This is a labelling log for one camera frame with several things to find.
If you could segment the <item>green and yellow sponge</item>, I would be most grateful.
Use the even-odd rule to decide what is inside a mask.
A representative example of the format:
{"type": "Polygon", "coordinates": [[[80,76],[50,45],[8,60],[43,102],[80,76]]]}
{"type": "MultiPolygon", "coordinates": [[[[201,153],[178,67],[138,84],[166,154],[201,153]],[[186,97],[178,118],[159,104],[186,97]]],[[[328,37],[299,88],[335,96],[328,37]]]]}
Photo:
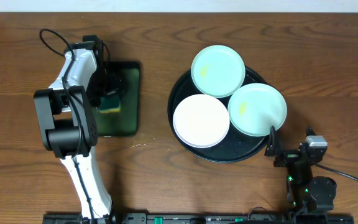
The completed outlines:
{"type": "Polygon", "coordinates": [[[99,112],[102,114],[117,113],[121,110],[121,100],[119,96],[111,96],[101,98],[99,112]]]}

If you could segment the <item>white round plate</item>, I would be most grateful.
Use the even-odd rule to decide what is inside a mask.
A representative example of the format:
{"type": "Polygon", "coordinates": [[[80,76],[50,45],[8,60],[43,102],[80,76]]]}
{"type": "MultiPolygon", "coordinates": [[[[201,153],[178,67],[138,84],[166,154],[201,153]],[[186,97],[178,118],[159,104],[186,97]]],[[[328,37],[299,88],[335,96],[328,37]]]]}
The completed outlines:
{"type": "Polygon", "coordinates": [[[217,145],[226,137],[229,127],[226,107],[209,95],[191,95],[173,113],[175,134],[191,147],[204,149],[217,145]]]}

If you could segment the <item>mint green plate with stain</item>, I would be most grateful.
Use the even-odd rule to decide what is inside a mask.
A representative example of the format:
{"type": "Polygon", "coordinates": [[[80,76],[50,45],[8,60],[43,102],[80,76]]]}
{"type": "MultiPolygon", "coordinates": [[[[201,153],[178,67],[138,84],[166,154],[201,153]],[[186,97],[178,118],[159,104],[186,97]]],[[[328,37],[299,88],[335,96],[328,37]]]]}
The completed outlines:
{"type": "Polygon", "coordinates": [[[225,98],[239,89],[246,75],[242,57],[225,45],[211,45],[199,51],[191,64],[191,78],[197,89],[215,98],[225,98]]]}

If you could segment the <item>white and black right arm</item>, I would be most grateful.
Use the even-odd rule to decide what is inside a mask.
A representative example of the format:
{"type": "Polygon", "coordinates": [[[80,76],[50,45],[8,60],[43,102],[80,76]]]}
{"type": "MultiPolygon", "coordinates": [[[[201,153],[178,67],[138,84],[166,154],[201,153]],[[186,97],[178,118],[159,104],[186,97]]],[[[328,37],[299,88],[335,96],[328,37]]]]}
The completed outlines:
{"type": "Polygon", "coordinates": [[[323,176],[314,176],[312,167],[323,160],[328,143],[311,127],[306,129],[306,138],[298,149],[284,149],[277,130],[272,126],[268,136],[265,156],[274,158],[275,167],[285,167],[288,172],[287,199],[295,204],[300,214],[319,214],[331,211],[336,196],[336,182],[323,176]]]}

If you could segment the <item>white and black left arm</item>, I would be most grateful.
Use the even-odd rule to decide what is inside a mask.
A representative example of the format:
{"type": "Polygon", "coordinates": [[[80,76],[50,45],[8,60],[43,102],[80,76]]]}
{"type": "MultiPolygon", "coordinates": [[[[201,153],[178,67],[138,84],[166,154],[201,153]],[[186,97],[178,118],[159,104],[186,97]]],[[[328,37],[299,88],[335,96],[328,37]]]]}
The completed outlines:
{"type": "Polygon", "coordinates": [[[119,111],[125,79],[109,72],[106,44],[96,35],[67,44],[56,80],[34,93],[34,104],[46,150],[67,169],[80,198],[81,223],[114,223],[112,198],[96,162],[98,129],[92,109],[119,111]]]}

